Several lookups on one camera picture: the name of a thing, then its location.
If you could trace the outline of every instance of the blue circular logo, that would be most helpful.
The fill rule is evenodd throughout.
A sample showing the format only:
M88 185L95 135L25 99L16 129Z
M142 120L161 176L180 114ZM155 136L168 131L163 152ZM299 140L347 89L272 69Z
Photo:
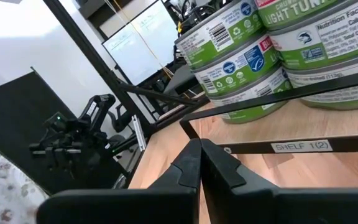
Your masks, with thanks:
M252 12L251 5L248 3L242 3L241 4L241 12L246 16L251 15L251 12Z
M233 74L236 71L236 65L233 62L226 62L223 64L223 71L227 74Z

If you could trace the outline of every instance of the barcode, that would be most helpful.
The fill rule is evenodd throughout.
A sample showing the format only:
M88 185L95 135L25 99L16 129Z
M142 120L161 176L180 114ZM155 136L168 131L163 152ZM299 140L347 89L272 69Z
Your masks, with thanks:
M266 95L269 95L272 93L273 93L273 91L270 88L270 86L266 86L263 89L259 90L256 94L257 94L257 96L266 96Z
M258 97L260 97L260 96L266 96L266 95L269 95L269 94L273 94L273 90L270 88L270 86L265 86L263 89L261 89L261 90L259 90L259 91L257 91L256 92L256 95L258 96ZM273 106L274 105L274 103L271 103L271 104L269 104L269 105L263 105L262 106L262 109L263 110L267 110L267 109L269 109L271 106Z
M211 92L211 91L215 92L216 91L214 83L212 83L212 81L209 79L208 76L201 77L201 80L203 81L204 86L208 90L208 92Z
M217 49L231 40L231 36L222 22L210 28L209 35L212 37L212 42Z

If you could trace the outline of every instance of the computer monitor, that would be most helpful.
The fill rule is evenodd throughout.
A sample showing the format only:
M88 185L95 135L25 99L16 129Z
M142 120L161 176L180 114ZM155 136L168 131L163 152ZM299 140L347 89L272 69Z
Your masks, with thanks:
M128 24L118 30L103 46L131 84L138 85L173 61L173 42L178 34L174 21L160 0L131 20L131 24L133 26Z

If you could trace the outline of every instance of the fish logo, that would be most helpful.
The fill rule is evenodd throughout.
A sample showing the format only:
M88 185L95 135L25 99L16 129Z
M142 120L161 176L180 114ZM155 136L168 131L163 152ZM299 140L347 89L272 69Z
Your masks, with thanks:
M304 31L298 35L298 40L302 42L303 45L306 45L310 43L313 39L311 38L311 34L309 31Z
M247 51L244 56L253 72L259 72L265 65L264 55L258 45Z

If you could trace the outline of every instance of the floral fabric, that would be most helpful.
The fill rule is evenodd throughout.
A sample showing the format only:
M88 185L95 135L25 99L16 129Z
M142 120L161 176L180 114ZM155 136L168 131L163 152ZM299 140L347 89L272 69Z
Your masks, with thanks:
M33 224L47 194L0 155L0 224Z

